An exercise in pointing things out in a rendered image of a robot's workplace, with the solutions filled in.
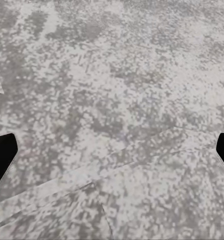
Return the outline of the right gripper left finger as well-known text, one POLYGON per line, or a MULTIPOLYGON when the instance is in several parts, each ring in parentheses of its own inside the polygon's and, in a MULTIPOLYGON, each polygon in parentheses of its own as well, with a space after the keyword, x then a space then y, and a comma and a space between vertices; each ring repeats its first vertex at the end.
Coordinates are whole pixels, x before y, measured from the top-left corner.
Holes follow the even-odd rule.
POLYGON ((18 144, 14 133, 0 136, 0 180, 18 152, 18 144))

